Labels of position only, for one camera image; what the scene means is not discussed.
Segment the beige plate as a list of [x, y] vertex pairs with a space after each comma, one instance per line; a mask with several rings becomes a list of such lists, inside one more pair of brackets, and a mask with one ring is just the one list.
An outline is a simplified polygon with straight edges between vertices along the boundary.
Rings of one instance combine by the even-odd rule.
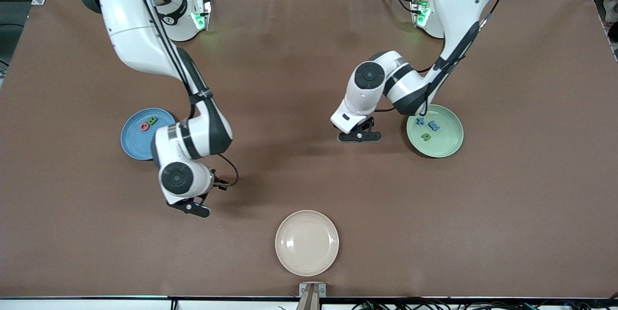
[[300, 277], [314, 277], [331, 267], [340, 239], [335, 224], [323, 213], [296, 211], [278, 227], [275, 251], [282, 266]]

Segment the blue plate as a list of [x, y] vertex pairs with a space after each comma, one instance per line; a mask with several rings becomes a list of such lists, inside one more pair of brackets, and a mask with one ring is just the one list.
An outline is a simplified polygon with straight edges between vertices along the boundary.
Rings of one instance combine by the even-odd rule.
[[[146, 132], [139, 129], [139, 125], [146, 122], [150, 116], [156, 116], [157, 122]], [[131, 158], [137, 160], [152, 160], [152, 142], [159, 128], [168, 127], [176, 123], [172, 114], [161, 108], [146, 108], [133, 114], [121, 130], [121, 147]]]

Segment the green plate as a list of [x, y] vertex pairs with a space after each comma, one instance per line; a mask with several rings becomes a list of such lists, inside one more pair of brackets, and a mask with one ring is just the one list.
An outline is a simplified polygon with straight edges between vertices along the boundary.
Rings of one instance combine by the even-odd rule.
[[[426, 125], [417, 125], [417, 118], [424, 118]], [[428, 127], [430, 121], [435, 121], [440, 130], [433, 131]], [[462, 146], [464, 128], [457, 115], [446, 107], [431, 104], [424, 116], [410, 116], [406, 123], [406, 133], [411, 145], [421, 154], [433, 158], [448, 157]], [[424, 142], [421, 135], [431, 134], [431, 139]]]

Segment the grey mounting bracket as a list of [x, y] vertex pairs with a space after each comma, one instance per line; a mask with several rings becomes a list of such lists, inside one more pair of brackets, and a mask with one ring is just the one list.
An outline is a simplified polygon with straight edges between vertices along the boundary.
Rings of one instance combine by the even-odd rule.
[[314, 288], [317, 291], [319, 297], [327, 297], [327, 285], [326, 285], [326, 283], [316, 282], [316, 281], [300, 283], [299, 286], [298, 286], [298, 290], [299, 290], [298, 297], [302, 297], [303, 293], [305, 292], [305, 290], [307, 288], [310, 288], [312, 286], [312, 284], [314, 285]]

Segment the light sneaker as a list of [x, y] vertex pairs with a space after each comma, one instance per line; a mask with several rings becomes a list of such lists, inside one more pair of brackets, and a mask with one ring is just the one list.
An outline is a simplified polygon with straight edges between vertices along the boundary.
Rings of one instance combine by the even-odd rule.
[[607, 35], [612, 43], [618, 45], [618, 0], [604, 0], [604, 24], [609, 25]]

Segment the brown angled post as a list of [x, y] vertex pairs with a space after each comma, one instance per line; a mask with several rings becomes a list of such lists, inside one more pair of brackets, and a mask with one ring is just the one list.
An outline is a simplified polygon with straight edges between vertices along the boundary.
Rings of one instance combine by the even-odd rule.
[[320, 297], [312, 284], [310, 288], [305, 290], [303, 296], [298, 299], [295, 310], [320, 310], [320, 308]]

